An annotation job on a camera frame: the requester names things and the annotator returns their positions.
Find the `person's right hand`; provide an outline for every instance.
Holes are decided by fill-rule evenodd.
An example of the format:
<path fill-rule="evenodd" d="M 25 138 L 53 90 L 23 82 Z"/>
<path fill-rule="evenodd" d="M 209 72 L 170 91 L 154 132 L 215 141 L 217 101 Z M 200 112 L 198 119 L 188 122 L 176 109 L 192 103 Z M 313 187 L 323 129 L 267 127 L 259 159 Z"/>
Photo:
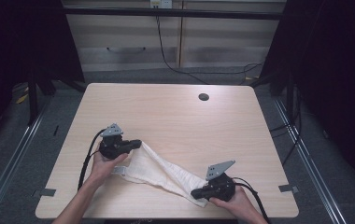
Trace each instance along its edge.
<path fill-rule="evenodd" d="M 218 198 L 210 198 L 210 202 L 217 207 L 227 209 L 233 216 L 238 219 L 247 221 L 247 223 L 267 223 L 263 216 L 256 210 L 248 198 L 247 193 L 242 187 L 235 186 L 235 195 L 229 202 L 225 202 Z"/>

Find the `wooden table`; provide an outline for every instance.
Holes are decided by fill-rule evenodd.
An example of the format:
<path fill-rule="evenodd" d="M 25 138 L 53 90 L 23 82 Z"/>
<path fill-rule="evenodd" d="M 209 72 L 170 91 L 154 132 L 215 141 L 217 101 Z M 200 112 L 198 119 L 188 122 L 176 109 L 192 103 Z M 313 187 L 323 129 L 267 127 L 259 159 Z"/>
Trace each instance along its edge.
<path fill-rule="evenodd" d="M 200 100 L 200 93 L 209 99 Z M 235 160 L 226 174 L 246 179 L 269 217 L 298 215 L 292 193 L 278 188 L 288 181 L 251 87 L 95 83 L 83 96 L 46 186 L 56 189 L 55 195 L 41 198 L 38 217 L 55 218 L 70 202 L 93 137 L 113 122 L 124 131 L 123 139 L 140 139 L 165 160 L 202 178 L 208 165 Z M 233 218 L 212 203 L 202 208 L 118 175 L 97 190 L 85 217 Z"/>

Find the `human hand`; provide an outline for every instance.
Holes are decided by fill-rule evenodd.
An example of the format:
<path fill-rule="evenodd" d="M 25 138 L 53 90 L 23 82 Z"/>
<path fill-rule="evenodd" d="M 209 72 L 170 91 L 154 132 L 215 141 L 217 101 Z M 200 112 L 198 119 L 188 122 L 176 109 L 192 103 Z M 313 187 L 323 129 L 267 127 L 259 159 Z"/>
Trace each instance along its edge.
<path fill-rule="evenodd" d="M 96 149 L 97 152 L 93 154 L 92 170 L 90 176 L 88 177 L 88 180 L 96 184 L 97 187 L 100 187 L 101 185 L 104 184 L 106 178 L 113 171 L 114 167 L 119 162 L 124 161 L 128 157 L 128 154 L 124 153 L 121 154 L 116 159 L 110 160 L 102 156 L 102 154 L 98 151 L 98 149 L 99 149 L 99 145 L 98 148 Z"/>
<path fill-rule="evenodd" d="M 253 206 L 247 193 L 242 189 L 242 187 L 235 186 L 235 195 L 229 202 L 225 202 L 218 198 L 210 198 L 209 201 L 217 207 L 227 209 L 233 216 L 238 219 L 245 220 L 247 223 L 266 223 L 263 216 L 257 212 Z"/>

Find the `metal bar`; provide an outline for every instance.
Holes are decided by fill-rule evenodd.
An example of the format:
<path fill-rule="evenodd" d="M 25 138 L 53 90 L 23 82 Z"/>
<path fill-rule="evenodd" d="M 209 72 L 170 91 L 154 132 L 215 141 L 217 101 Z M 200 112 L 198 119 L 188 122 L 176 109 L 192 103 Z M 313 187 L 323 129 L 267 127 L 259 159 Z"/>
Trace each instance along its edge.
<path fill-rule="evenodd" d="M 288 125 L 289 119 L 286 115 L 286 108 L 284 104 L 281 102 L 280 99 L 275 100 L 275 103 L 277 106 L 277 110 L 283 119 L 283 122 Z M 291 135 L 291 140 L 293 141 L 293 143 L 296 142 L 297 136 L 299 134 L 296 127 L 291 125 L 288 125 L 287 127 L 289 134 Z M 315 188 L 317 189 L 317 192 L 323 202 L 323 205 L 325 206 L 330 218 L 332 219 L 332 222 L 336 224 L 347 223 L 333 194 L 330 192 L 329 188 L 324 182 L 316 164 L 312 160 L 311 155 L 309 154 L 309 151 L 304 144 L 304 141 L 301 138 L 297 142 L 297 152 L 299 153 L 300 158 L 302 159 L 303 164 L 306 170 L 308 171 L 308 174 L 311 177 Z"/>
<path fill-rule="evenodd" d="M 19 13 L 45 13 L 70 15 L 118 15 L 118 16 L 157 16 L 157 17 L 192 17 L 224 18 L 247 20 L 279 21 L 284 17 L 303 17 L 303 15 L 286 16 L 277 12 L 216 11 L 170 8 L 135 8 L 135 7 L 16 7 Z"/>
<path fill-rule="evenodd" d="M 27 127 L 20 143 L 18 144 L 18 146 L 14 151 L 14 154 L 12 155 L 5 170 L 0 176 L 0 202 L 2 201 L 4 195 L 6 194 L 8 186 L 12 181 L 12 178 L 14 177 L 16 171 L 18 170 L 18 166 L 21 163 L 21 160 L 29 147 L 29 144 L 31 143 L 33 137 L 35 136 L 38 126 L 40 125 L 41 120 L 43 118 L 43 114 L 48 108 L 49 102 L 50 102 L 50 97 L 49 100 L 46 102 L 46 104 L 43 106 L 41 112 L 38 114 L 36 120 L 34 120 L 33 124 Z"/>

